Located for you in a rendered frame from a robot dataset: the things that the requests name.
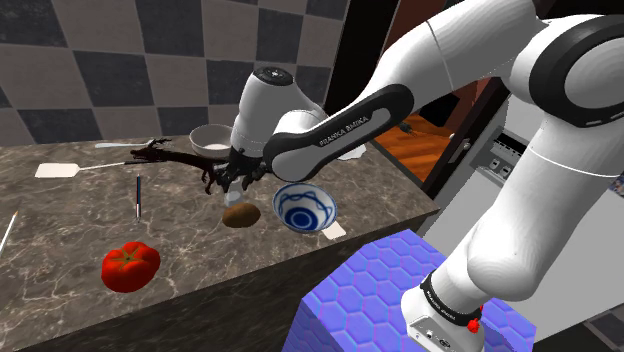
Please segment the small pale cup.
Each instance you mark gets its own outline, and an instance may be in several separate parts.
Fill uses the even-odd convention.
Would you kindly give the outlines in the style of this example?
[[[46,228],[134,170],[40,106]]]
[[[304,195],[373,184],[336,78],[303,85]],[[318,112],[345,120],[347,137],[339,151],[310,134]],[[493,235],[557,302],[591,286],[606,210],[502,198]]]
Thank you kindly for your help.
[[[240,184],[232,183],[224,195],[224,204],[227,208],[243,202],[243,189]]]

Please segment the plain white bowl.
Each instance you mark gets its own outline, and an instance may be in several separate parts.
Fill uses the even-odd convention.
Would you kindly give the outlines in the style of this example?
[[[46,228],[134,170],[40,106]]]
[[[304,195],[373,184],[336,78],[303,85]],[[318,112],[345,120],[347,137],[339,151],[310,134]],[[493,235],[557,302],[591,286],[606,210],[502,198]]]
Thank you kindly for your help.
[[[221,124],[205,124],[196,127],[189,134],[193,151],[205,158],[226,160],[231,149],[230,126]]]

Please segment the brown potato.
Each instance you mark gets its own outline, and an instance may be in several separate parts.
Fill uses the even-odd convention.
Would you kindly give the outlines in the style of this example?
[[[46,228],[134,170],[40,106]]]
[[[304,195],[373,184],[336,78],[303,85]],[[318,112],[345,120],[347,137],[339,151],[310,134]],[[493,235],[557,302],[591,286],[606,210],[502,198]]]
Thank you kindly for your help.
[[[222,222],[230,228],[247,228],[253,226],[261,217],[260,210],[251,203],[239,203],[227,208]]]

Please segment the black dragon figure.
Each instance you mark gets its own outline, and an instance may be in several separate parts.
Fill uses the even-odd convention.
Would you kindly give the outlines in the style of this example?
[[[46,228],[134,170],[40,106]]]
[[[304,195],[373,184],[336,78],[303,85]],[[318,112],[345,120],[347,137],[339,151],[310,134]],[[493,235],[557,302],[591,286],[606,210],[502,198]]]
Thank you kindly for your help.
[[[205,192],[208,195],[211,195],[211,186],[214,183],[220,186],[225,193],[229,191],[230,180],[226,177],[225,172],[215,169],[216,165],[224,164],[224,160],[159,148],[160,144],[165,144],[166,142],[170,142],[170,139],[155,139],[143,148],[131,150],[130,154],[134,159],[138,160],[150,162],[178,162],[197,167],[203,171],[201,180],[206,184]]]

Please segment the blue and white patterned bowl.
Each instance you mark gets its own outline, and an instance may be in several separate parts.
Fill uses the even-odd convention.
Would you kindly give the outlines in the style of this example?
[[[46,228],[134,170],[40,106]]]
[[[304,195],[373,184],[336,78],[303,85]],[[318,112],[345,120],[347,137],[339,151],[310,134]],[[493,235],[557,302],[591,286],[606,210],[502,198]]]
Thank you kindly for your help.
[[[274,213],[281,222],[298,233],[313,233],[332,225],[337,205],[324,189],[308,183],[290,183],[273,196]]]

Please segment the white flat rectangular piece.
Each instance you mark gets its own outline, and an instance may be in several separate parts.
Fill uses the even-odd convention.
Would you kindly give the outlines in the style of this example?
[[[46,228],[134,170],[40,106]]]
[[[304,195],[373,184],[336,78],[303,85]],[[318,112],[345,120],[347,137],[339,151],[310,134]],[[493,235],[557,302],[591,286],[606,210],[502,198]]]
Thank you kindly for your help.
[[[346,231],[337,221],[333,222],[330,226],[323,229],[322,233],[329,240],[335,240],[339,237],[346,235]]]

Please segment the white plate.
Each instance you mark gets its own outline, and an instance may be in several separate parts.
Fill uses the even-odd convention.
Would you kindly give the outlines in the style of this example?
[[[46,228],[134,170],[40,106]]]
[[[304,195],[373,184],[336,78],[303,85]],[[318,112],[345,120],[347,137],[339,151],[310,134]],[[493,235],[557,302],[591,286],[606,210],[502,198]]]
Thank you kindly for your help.
[[[339,157],[341,161],[347,161],[352,159],[359,159],[366,152],[366,146],[364,144],[354,148],[353,150],[343,154]]]

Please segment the grey spoon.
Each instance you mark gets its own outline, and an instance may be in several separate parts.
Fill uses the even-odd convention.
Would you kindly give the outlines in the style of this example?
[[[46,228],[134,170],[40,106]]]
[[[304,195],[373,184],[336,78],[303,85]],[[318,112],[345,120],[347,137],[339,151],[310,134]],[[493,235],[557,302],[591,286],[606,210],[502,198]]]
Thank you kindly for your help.
[[[143,143],[112,143],[112,142],[104,142],[95,144],[95,148],[115,148],[115,147],[143,147],[148,146],[154,140],[150,139],[147,142]]]

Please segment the red tomato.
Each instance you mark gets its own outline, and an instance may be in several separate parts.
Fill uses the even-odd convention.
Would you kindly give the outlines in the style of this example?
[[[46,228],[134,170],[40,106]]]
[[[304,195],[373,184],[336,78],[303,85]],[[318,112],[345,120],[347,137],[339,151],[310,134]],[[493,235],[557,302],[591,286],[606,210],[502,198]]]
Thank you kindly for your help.
[[[127,242],[104,257],[101,280],[114,292],[135,292],[154,278],[160,263],[160,254],[154,248],[142,242]]]

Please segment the blue hexagon patterned robot stand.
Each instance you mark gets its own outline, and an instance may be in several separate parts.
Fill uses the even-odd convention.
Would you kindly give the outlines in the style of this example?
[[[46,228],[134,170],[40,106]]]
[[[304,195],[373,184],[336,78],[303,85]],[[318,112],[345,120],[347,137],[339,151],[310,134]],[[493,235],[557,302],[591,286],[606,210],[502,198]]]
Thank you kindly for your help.
[[[302,298],[282,352],[426,352],[400,299],[444,260],[410,230],[364,245]]]

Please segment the white spatula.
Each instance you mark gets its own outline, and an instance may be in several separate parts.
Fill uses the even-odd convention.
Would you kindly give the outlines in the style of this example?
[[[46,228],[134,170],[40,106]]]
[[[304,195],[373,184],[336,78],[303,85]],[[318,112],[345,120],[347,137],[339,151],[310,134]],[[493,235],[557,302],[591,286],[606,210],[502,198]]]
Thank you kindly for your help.
[[[130,165],[130,162],[117,162],[111,164],[102,164],[90,167],[80,167],[76,163],[42,163],[38,166],[35,178],[72,178],[80,171],[95,170],[100,168]]]

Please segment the dark brown door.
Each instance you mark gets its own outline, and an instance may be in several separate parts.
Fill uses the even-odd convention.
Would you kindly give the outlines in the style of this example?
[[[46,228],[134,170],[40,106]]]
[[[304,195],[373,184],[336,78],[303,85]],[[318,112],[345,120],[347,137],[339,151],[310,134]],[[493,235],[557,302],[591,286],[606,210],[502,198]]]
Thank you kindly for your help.
[[[492,78],[485,85],[458,131],[421,186],[421,190],[431,199],[439,194],[509,94],[509,90],[500,78]]]

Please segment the pale pencil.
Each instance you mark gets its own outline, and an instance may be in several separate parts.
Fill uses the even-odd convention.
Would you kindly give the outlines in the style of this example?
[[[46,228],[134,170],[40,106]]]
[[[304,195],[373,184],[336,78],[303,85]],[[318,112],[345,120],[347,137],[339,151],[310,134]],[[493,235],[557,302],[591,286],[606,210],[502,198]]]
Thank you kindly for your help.
[[[6,247],[6,244],[8,242],[8,239],[9,239],[10,233],[12,231],[12,228],[13,228],[13,226],[15,224],[15,221],[16,221],[16,219],[18,217],[18,214],[19,214],[19,211],[15,211],[15,213],[12,215],[11,220],[10,220],[10,222],[9,222],[7,228],[6,228],[5,234],[4,234],[3,238],[2,238],[2,240],[0,241],[0,257],[2,256],[2,253],[3,253],[3,251],[4,251],[5,247]]]

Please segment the white appliance with control panel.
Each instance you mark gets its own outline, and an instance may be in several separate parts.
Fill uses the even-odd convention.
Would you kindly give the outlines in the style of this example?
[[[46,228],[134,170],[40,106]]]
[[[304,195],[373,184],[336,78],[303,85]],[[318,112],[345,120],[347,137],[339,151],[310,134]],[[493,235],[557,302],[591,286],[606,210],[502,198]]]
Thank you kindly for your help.
[[[510,95],[479,137],[470,166],[502,187],[541,124],[536,112]]]

